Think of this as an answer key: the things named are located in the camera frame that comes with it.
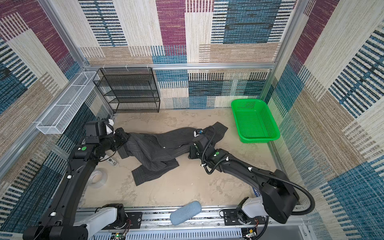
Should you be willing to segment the dark pinstriped long sleeve shirt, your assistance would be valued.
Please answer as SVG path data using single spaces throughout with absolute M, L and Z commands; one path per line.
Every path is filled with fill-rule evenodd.
M 176 158 L 190 151 L 198 129 L 185 127 L 162 134 L 127 133 L 118 149 L 122 159 L 135 157 L 142 165 L 132 171 L 136 186 L 160 178 L 177 168 Z

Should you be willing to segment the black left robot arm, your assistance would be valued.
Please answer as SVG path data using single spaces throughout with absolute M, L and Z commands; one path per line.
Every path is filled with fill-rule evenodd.
M 76 212 L 88 180 L 106 151 L 117 151 L 128 140 L 122 128 L 107 134 L 99 132 L 95 123 L 87 127 L 85 144 L 76 145 L 69 156 L 63 180 L 46 212 L 37 226 L 28 227 L 24 240 L 89 240 L 102 230 L 124 228 L 128 217 L 123 204 L 102 207 L 78 226 Z

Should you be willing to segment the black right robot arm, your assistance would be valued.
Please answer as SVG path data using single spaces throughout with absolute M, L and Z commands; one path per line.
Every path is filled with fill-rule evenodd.
M 215 149 L 212 140 L 205 135 L 193 139 L 190 149 L 192 159 L 200 159 L 207 174 L 214 171 L 230 174 L 250 185 L 259 197 L 246 197 L 237 206 L 237 218 L 241 224 L 249 224 L 255 217 L 271 217 L 285 224 L 291 215 L 299 215 L 294 209 L 299 201 L 289 179 L 280 170 L 275 172 L 249 165 L 223 149 Z

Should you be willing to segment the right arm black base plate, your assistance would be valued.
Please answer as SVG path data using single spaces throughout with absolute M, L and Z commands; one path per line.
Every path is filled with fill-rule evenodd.
M 264 225 L 266 223 L 266 217 L 263 217 L 263 216 L 241 221 L 238 218 L 236 209 L 222 209 L 219 211 L 219 215 L 221 218 L 223 218 L 225 226 L 256 225 L 256 224 Z

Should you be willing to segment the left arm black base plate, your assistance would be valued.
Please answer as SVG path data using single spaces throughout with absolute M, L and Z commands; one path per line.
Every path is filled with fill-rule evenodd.
M 142 212 L 127 212 L 127 220 L 123 225 L 122 230 L 136 230 L 141 228 L 143 213 Z

